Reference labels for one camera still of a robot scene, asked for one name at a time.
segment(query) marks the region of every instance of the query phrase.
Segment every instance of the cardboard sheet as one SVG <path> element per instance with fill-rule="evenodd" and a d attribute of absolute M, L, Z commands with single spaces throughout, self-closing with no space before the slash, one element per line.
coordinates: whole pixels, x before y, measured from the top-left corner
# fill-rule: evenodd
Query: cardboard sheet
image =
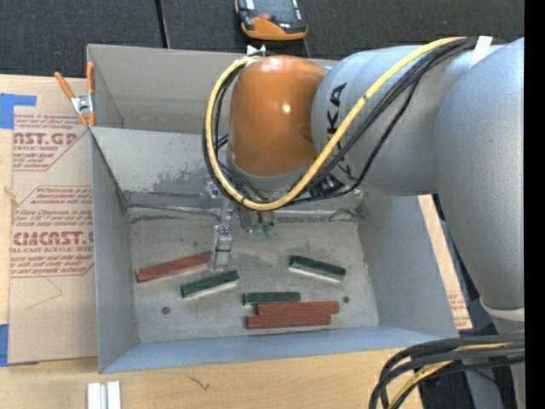
<path fill-rule="evenodd" d="M 67 81 L 85 94 L 84 80 Z M 12 225 L 8 362 L 96 355 L 89 132 L 54 78 L 0 76 L 0 90 L 36 96 L 36 106 L 14 108 L 3 190 Z"/>

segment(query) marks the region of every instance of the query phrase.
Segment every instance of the dark green bar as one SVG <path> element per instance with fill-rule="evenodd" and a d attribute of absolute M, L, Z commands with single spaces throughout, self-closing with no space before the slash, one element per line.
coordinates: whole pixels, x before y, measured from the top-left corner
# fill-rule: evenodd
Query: dark green bar
<path fill-rule="evenodd" d="M 181 296 L 189 297 L 194 296 L 203 291 L 217 288 L 218 286 L 225 285 L 238 280 L 238 273 L 236 270 L 227 271 L 226 273 L 220 273 L 206 279 L 197 280 L 195 282 L 188 283 L 181 286 Z"/>
<path fill-rule="evenodd" d="M 245 304 L 300 302 L 299 292 L 250 292 L 244 295 Z"/>
<path fill-rule="evenodd" d="M 341 279 L 347 275 L 347 270 L 343 267 L 333 265 L 332 263 L 315 261 L 303 256 L 292 256 L 290 266 L 310 273 L 335 277 L 336 279 Z"/>

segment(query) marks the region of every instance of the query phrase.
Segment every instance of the black floor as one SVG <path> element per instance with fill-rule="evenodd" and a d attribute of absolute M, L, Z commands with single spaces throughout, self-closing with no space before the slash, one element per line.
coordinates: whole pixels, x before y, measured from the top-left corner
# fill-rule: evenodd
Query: black floor
<path fill-rule="evenodd" d="M 154 0 L 0 0 L 0 73 L 82 77 L 88 43 L 162 47 Z M 161 0 L 173 49 L 244 52 L 234 0 Z M 307 44 L 277 52 L 340 59 L 443 36 L 525 35 L 525 0 L 301 0 Z M 471 408 L 462 376 L 427 383 L 427 409 Z"/>

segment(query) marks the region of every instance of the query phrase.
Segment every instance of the wooden table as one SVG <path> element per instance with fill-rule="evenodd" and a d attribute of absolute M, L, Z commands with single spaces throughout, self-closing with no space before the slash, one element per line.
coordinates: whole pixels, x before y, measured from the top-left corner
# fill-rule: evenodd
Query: wooden table
<path fill-rule="evenodd" d="M 98 374 L 96 358 L 9 366 L 0 368 L 0 406 L 85 408 L 87 383 L 118 380 L 123 409 L 360 409 L 368 406 L 382 365 L 395 352 L 389 349 L 119 374 Z M 400 377 L 392 392 L 406 378 Z M 403 408 L 422 408 L 417 391 Z"/>

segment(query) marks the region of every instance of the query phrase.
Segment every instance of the orange clip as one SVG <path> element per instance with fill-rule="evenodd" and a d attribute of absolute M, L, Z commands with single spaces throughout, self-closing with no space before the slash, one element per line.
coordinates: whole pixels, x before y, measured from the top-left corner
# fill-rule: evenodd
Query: orange clip
<path fill-rule="evenodd" d="M 67 81 L 62 77 L 59 72 L 54 73 L 54 78 L 59 82 L 62 91 L 65 93 L 68 100 L 72 102 L 74 109 L 77 112 L 77 117 L 82 124 L 88 128 L 90 125 L 94 126 L 96 123 L 96 111 L 95 111 L 95 64 L 88 62 L 87 64 L 87 95 L 83 97 L 76 97 L 72 92 L 72 89 L 68 85 Z M 82 114 L 84 107 L 89 108 L 89 121 Z"/>
<path fill-rule="evenodd" d="M 96 110 L 95 110 L 95 64 L 93 62 L 87 63 L 87 92 L 89 93 L 89 121 L 90 125 L 94 126 L 96 123 Z"/>

